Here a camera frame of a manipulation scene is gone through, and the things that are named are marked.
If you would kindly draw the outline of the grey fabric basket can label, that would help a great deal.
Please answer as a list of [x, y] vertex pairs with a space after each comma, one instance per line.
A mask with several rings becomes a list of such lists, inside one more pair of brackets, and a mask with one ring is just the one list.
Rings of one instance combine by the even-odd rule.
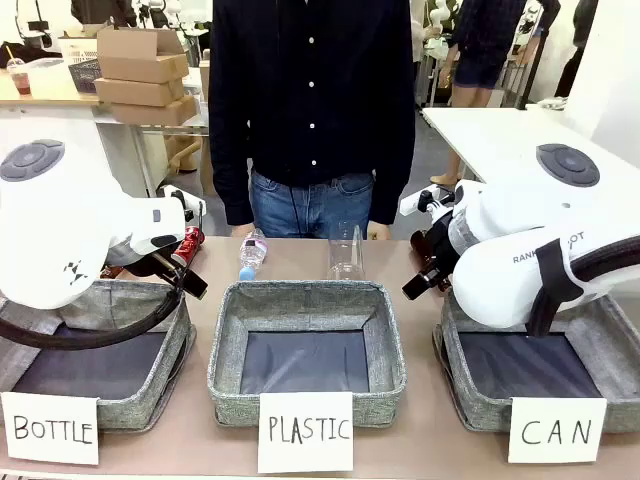
[[508, 431], [515, 397], [602, 397], [604, 432], [640, 433], [640, 330], [608, 295], [557, 314], [551, 332], [534, 337], [471, 320], [448, 293], [433, 343], [471, 431]]

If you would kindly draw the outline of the person's right forearm dark sleeve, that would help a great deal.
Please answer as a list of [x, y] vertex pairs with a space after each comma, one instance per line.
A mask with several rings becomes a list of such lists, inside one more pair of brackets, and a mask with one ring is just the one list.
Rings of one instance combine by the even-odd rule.
[[220, 142], [211, 145], [213, 184], [221, 198], [227, 224], [233, 228], [251, 224], [254, 215], [249, 199], [249, 170], [246, 153], [228, 149]]

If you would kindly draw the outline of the plastic cup with red drink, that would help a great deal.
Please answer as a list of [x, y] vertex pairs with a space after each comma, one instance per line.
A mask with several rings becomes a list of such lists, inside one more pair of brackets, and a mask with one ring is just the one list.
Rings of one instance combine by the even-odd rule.
[[9, 46], [6, 46], [5, 49], [9, 56], [6, 69], [11, 76], [14, 86], [21, 96], [30, 95], [31, 87], [26, 63], [17, 56], [14, 56]]

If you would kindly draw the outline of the person in dark shirt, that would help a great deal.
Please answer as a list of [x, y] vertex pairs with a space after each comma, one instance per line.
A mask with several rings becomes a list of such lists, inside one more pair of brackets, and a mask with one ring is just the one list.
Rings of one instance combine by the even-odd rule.
[[255, 229], [367, 238], [381, 154], [415, 144], [409, 0], [214, 0], [209, 137], [242, 149]]

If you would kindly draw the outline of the bystander in black clothes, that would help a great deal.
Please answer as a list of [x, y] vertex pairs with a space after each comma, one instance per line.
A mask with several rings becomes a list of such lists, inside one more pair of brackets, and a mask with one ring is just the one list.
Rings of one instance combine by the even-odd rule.
[[589, 38], [597, 5], [598, 0], [579, 0], [576, 6], [573, 15], [574, 35], [572, 40], [575, 52], [565, 64], [556, 87], [555, 97], [566, 98], [570, 94]]

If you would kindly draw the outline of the wooden top desk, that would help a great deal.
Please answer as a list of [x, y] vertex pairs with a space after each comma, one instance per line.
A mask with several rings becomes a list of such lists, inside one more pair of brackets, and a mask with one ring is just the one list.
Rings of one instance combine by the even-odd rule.
[[198, 165], [202, 192], [213, 196], [208, 142], [207, 105], [201, 88], [200, 70], [191, 68], [184, 81], [189, 95], [197, 102], [197, 114], [176, 127], [127, 125], [118, 122], [110, 106], [95, 94], [70, 94], [63, 99], [41, 100], [21, 96], [8, 73], [0, 70], [0, 120], [15, 127], [20, 120], [39, 120], [43, 128], [96, 150], [98, 159], [107, 163], [123, 190], [135, 197], [153, 196], [168, 173], [164, 137], [199, 136], [202, 139]]

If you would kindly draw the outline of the person's left forearm dark sleeve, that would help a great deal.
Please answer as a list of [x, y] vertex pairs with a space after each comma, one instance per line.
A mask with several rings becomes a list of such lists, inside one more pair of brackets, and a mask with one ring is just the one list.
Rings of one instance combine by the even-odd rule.
[[382, 225], [395, 221], [398, 202], [411, 173], [414, 143], [398, 144], [381, 154], [374, 166], [369, 220]]

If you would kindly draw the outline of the white paper sign CAN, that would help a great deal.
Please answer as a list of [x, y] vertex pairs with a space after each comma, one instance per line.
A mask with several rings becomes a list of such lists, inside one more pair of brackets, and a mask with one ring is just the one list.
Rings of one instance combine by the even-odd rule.
[[607, 400], [514, 397], [508, 461], [514, 464], [597, 460]]

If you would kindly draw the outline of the clear water bottle blue cap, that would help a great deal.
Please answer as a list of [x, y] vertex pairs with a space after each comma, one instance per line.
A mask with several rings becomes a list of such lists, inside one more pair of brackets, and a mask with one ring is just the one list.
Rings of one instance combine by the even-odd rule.
[[244, 238], [240, 251], [240, 281], [252, 281], [256, 279], [268, 251], [267, 240], [260, 229], [255, 229]]

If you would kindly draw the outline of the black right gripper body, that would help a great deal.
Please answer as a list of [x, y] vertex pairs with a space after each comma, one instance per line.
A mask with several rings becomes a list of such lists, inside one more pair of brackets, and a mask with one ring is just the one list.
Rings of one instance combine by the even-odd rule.
[[452, 274], [460, 258], [449, 239], [451, 220], [451, 212], [444, 214], [425, 234], [428, 244], [427, 270], [433, 281], [442, 281]]

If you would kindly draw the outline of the grey fabric basket plastic label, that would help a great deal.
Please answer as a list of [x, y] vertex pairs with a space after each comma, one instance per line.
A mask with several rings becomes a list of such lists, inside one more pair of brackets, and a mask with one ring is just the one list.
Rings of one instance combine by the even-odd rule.
[[225, 292], [210, 355], [213, 415], [254, 427], [262, 393], [350, 392], [353, 421], [386, 428], [407, 367], [391, 298], [371, 281], [240, 281]]

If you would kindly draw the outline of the crushed red can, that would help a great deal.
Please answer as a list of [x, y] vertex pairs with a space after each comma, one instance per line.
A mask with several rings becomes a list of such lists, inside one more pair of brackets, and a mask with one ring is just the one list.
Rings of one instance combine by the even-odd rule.
[[184, 239], [171, 254], [172, 260], [177, 262], [180, 266], [187, 268], [204, 240], [204, 233], [199, 227], [187, 227]]

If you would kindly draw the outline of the grey fabric basket bottle label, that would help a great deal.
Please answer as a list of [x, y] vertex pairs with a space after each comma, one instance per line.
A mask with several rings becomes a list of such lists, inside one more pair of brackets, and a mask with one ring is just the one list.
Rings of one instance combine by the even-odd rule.
[[[0, 318], [58, 338], [86, 338], [142, 319], [169, 290], [166, 284], [99, 280], [54, 310], [0, 296]], [[164, 410], [195, 336], [181, 301], [150, 331], [99, 349], [39, 350], [0, 337], [0, 392], [94, 398], [100, 430], [145, 431]]]

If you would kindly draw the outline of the white paper sign BOTTLE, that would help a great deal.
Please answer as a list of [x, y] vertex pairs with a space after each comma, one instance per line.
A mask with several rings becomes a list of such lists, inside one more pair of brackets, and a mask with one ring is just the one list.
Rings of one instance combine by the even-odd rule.
[[97, 402], [86, 397], [1, 393], [8, 456], [98, 465]]

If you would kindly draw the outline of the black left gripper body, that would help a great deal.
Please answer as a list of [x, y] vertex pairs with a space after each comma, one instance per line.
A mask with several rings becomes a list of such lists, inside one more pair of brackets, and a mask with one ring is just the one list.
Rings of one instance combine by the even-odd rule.
[[164, 280], [177, 290], [186, 290], [187, 268], [172, 259], [165, 258], [158, 251], [143, 257], [152, 274]]

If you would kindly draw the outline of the white paper sign PLASTIC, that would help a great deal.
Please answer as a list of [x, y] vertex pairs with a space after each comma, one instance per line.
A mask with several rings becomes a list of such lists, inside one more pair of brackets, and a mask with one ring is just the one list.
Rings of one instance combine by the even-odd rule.
[[351, 472], [353, 394], [263, 393], [259, 396], [260, 474]]

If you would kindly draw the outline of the black mesh basket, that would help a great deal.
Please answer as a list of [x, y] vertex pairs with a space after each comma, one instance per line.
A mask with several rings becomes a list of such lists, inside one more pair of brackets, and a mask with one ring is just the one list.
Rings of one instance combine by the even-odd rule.
[[69, 64], [68, 69], [79, 93], [95, 94], [95, 80], [102, 77], [97, 58]]

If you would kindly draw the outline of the open cardboard box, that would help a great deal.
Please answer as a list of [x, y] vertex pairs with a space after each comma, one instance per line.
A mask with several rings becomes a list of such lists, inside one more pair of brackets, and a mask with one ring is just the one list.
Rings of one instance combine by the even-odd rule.
[[174, 30], [105, 28], [97, 33], [102, 77], [163, 84], [189, 74], [189, 64]]

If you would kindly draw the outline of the closed flat cardboard box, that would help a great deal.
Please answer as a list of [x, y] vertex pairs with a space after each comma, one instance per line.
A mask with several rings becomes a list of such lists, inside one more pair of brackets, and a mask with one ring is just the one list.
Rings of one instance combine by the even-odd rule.
[[100, 101], [110, 104], [165, 107], [185, 96], [181, 79], [156, 84], [98, 78], [94, 85]]
[[176, 127], [197, 114], [197, 102], [185, 95], [164, 107], [112, 104], [111, 112], [123, 124]]

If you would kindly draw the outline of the clear plastic cup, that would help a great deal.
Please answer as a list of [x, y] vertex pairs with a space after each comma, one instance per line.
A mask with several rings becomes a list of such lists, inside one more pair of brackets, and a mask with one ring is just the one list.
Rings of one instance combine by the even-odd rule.
[[350, 221], [340, 221], [329, 235], [329, 280], [365, 279], [363, 261], [363, 235], [360, 226]]

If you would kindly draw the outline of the bystander in dark shorts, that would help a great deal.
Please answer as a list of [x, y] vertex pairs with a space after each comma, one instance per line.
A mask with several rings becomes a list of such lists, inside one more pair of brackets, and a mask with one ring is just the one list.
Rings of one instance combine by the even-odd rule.
[[451, 106], [484, 108], [500, 77], [527, 0], [464, 0], [440, 71]]

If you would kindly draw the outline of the white plastic crate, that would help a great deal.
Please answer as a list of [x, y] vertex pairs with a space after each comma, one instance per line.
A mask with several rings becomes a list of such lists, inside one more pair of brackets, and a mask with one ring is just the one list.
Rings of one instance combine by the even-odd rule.
[[62, 38], [58, 39], [58, 44], [62, 58], [66, 64], [72, 65], [89, 60], [96, 60], [97, 39], [96, 38]]

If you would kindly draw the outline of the translucent white container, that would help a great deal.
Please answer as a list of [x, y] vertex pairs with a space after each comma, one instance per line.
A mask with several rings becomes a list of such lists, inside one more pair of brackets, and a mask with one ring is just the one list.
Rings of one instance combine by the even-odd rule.
[[68, 65], [62, 59], [39, 59], [27, 64], [31, 94], [36, 99], [63, 99], [76, 93]]

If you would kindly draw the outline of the white table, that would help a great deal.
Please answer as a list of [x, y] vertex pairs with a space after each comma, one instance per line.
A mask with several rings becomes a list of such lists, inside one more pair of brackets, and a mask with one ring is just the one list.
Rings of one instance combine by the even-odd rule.
[[[563, 125], [549, 113], [513, 108], [425, 108], [433, 127], [476, 177], [506, 184], [532, 198], [598, 202], [640, 220], [640, 169]], [[591, 187], [572, 187], [553, 178], [537, 160], [536, 149], [562, 144], [586, 154], [600, 173]]]

